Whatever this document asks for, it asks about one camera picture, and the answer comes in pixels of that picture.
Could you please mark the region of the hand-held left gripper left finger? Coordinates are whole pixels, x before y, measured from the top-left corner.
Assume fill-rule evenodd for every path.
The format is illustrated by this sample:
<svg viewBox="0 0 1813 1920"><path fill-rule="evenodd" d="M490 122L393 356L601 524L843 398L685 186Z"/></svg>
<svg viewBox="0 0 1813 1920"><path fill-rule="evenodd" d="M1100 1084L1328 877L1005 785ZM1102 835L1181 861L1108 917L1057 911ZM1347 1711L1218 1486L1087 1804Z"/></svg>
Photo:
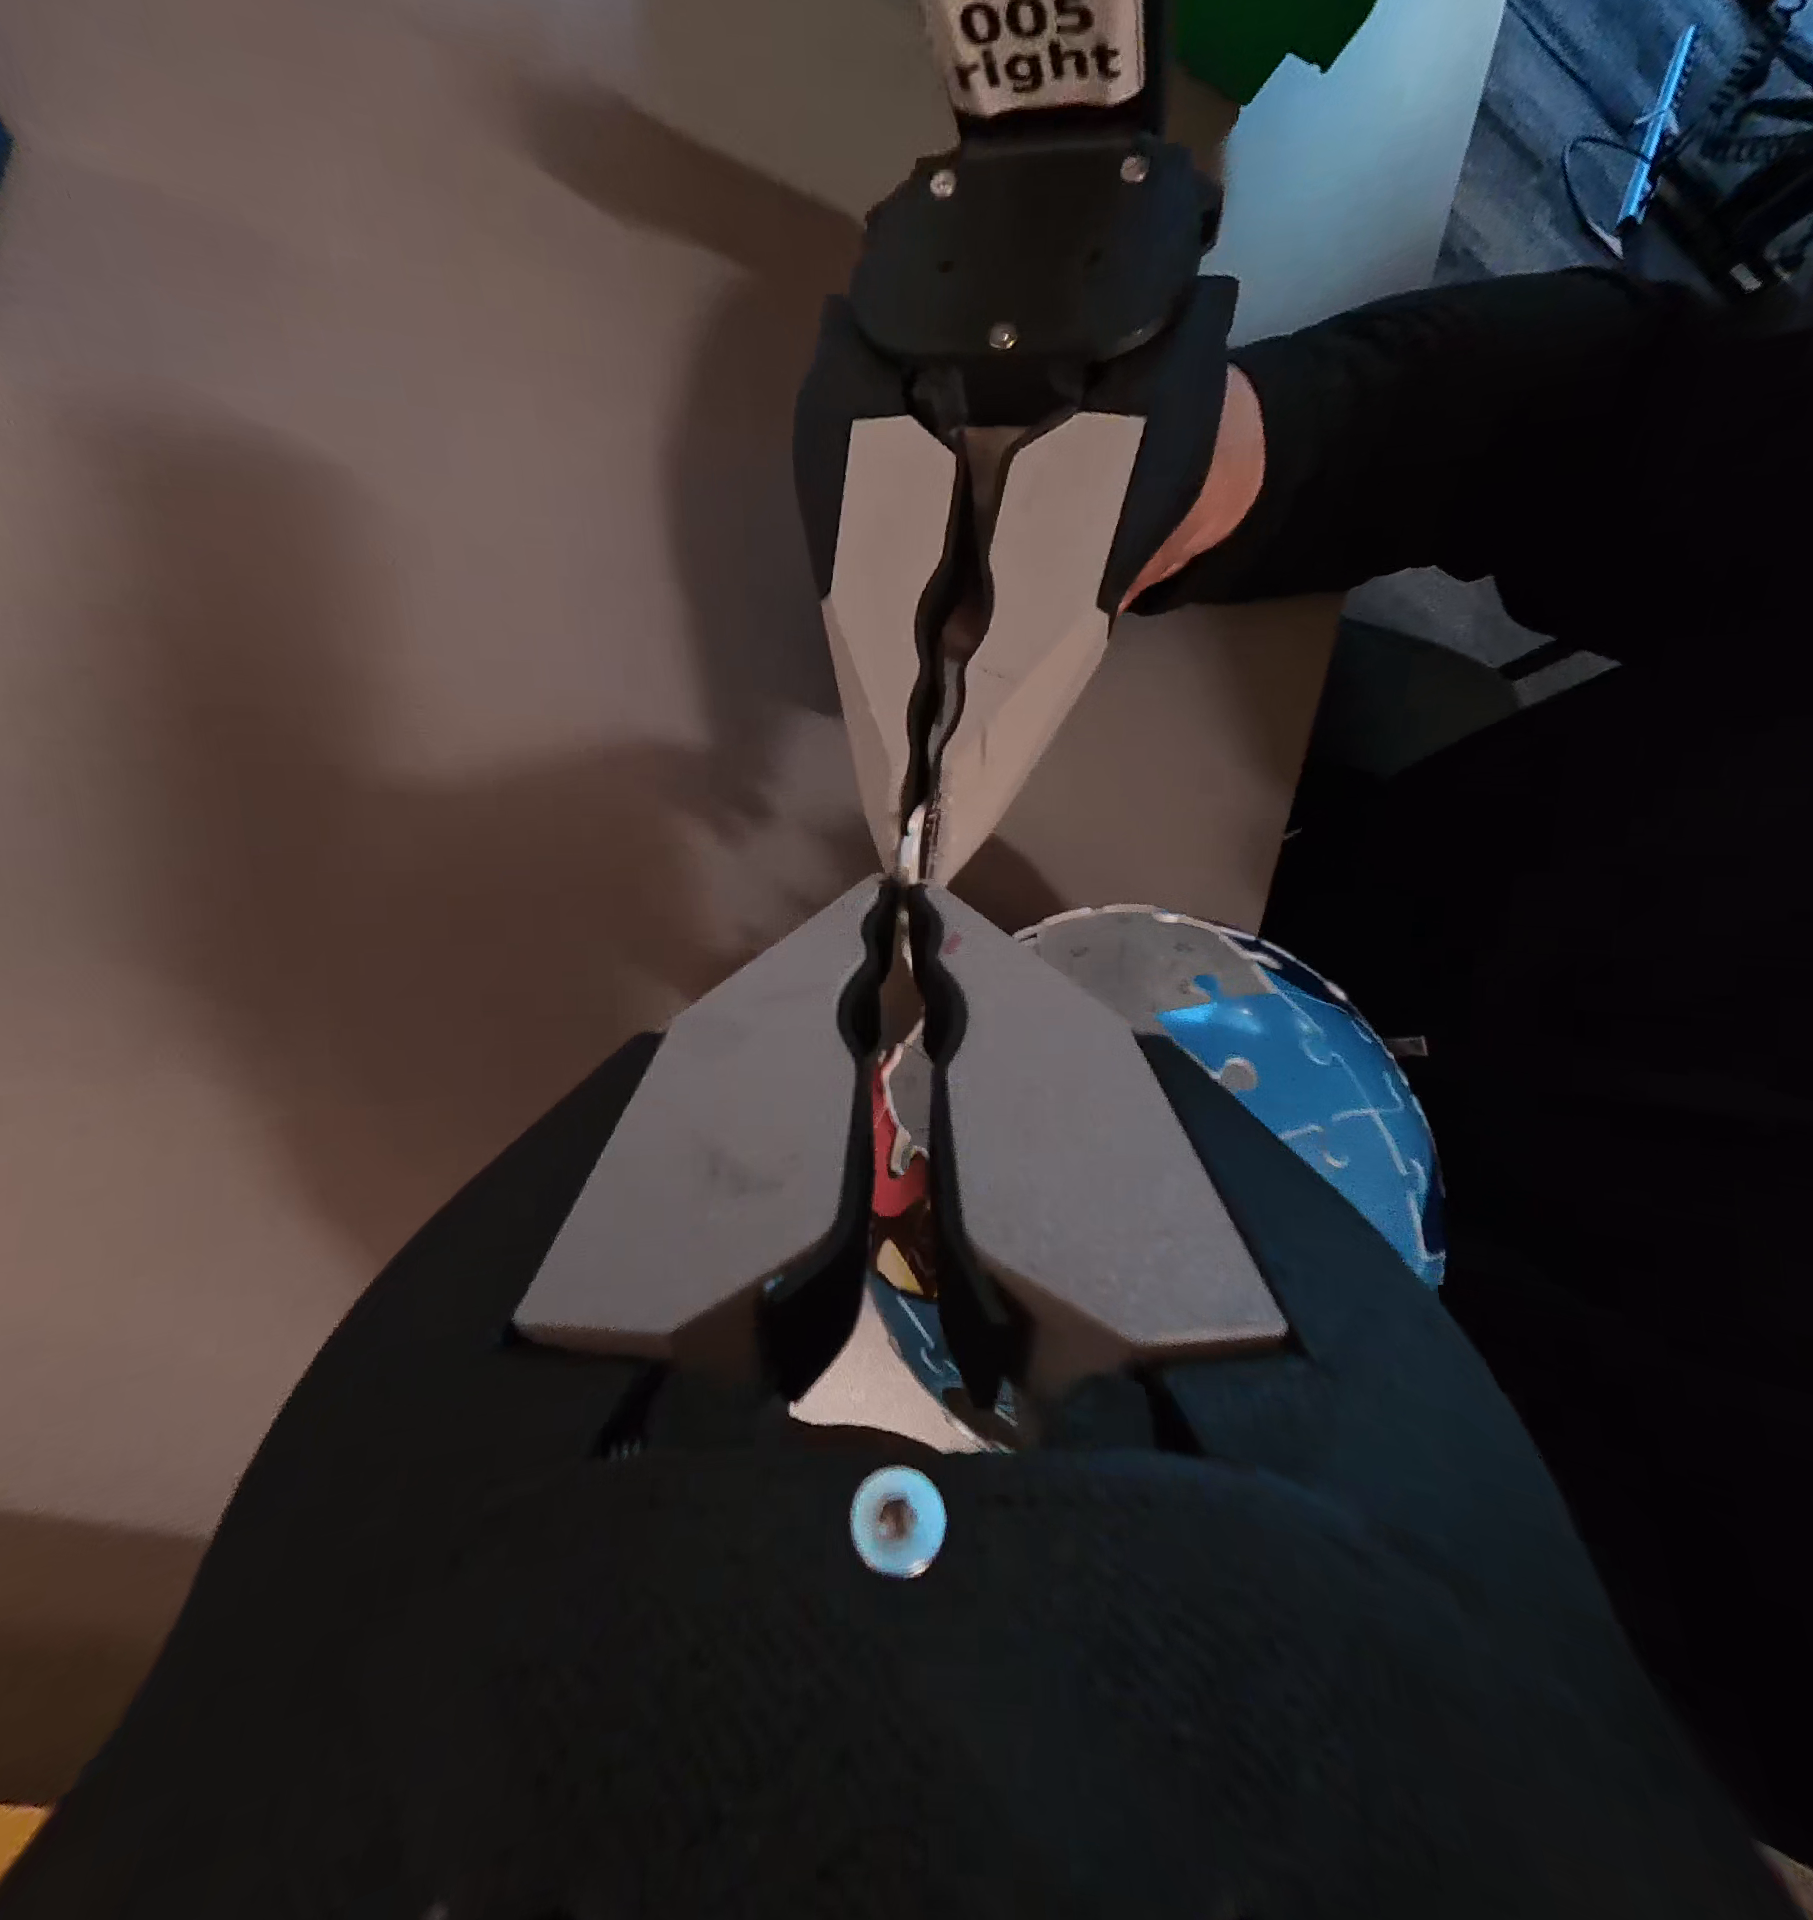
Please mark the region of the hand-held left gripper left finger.
<svg viewBox="0 0 1813 1920"><path fill-rule="evenodd" d="M793 1405L856 1327L901 889L855 885L672 1021L515 1312Z"/></svg>

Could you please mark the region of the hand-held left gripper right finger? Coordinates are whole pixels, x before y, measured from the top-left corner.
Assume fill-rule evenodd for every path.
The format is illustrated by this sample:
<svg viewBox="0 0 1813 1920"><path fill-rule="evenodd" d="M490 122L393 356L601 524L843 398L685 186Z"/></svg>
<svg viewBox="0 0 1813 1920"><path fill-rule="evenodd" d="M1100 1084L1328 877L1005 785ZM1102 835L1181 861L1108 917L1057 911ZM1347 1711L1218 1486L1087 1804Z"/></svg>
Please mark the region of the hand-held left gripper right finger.
<svg viewBox="0 0 1813 1920"><path fill-rule="evenodd" d="M1283 1349L1289 1322L1133 1026L937 885L908 889L907 929L937 1305L967 1393L1062 1402Z"/></svg>

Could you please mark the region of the grey fabric chair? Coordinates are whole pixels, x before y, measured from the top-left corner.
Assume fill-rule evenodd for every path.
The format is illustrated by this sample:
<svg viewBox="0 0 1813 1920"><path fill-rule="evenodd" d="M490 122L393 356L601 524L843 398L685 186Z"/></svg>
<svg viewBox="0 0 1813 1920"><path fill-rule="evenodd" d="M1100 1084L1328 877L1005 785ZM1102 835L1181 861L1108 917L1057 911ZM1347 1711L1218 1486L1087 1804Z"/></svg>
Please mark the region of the grey fabric chair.
<svg viewBox="0 0 1813 1920"><path fill-rule="evenodd" d="M1377 579L1347 596L1302 771L1390 778L1614 669L1515 621L1492 579Z"/></svg>

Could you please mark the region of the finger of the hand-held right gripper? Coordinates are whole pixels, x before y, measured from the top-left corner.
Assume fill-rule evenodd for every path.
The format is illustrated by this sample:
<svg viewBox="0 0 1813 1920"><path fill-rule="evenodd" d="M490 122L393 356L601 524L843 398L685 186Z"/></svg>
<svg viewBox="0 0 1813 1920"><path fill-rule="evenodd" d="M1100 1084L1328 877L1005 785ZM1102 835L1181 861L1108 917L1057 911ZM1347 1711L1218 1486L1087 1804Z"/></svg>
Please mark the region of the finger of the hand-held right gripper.
<svg viewBox="0 0 1813 1920"><path fill-rule="evenodd" d="M984 633L940 739L922 877L949 885L1000 826L1111 640L1111 550L1144 436L1084 411L1019 439L994 472Z"/></svg>
<svg viewBox="0 0 1813 1920"><path fill-rule="evenodd" d="M956 451L908 414L861 418L822 595L822 624L861 805L882 869L916 811L922 869L979 847L956 797L967 704L958 610L971 514Z"/></svg>

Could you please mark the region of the blue puzzle ball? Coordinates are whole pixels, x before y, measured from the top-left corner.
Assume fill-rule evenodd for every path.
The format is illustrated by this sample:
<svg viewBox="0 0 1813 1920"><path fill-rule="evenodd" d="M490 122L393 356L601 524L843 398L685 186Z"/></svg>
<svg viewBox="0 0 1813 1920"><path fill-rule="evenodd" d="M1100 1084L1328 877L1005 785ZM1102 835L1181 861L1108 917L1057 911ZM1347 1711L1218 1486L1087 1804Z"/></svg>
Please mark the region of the blue puzzle ball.
<svg viewBox="0 0 1813 1920"><path fill-rule="evenodd" d="M1273 940L1149 904L1069 908L1016 943L1146 1038L1166 1038L1308 1164L1429 1288L1447 1276L1444 1181L1400 1068L1337 985ZM922 1017L888 1014L872 1076L874 1212L855 1334L793 1407L821 1428L878 1428L937 1452L1008 1452L1031 1419L1012 1389L968 1401L937 1303L931 1061Z"/></svg>

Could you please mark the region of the person's right hand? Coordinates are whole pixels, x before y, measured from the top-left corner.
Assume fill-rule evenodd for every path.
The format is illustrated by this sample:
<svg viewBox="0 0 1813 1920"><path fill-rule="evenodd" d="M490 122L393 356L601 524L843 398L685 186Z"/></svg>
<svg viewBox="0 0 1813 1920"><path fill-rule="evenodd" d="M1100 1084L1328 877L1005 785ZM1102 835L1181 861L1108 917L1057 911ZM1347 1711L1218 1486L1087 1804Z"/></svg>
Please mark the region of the person's right hand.
<svg viewBox="0 0 1813 1920"><path fill-rule="evenodd" d="M1230 363L1204 484L1118 602L1118 610L1131 612L1143 595L1221 548L1252 513L1264 469L1267 435L1261 400L1244 368Z"/></svg>

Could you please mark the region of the person's right forearm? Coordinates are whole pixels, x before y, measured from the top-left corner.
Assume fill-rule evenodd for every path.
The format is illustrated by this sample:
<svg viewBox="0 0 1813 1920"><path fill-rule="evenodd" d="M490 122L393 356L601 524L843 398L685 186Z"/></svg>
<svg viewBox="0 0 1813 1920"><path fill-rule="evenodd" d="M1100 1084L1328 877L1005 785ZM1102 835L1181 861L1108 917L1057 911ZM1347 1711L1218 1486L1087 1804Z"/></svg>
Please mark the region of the person's right forearm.
<svg viewBox="0 0 1813 1920"><path fill-rule="evenodd" d="M1813 626L1813 325L1570 268L1375 301L1230 365L1261 495L1141 612L1436 568L1621 660Z"/></svg>

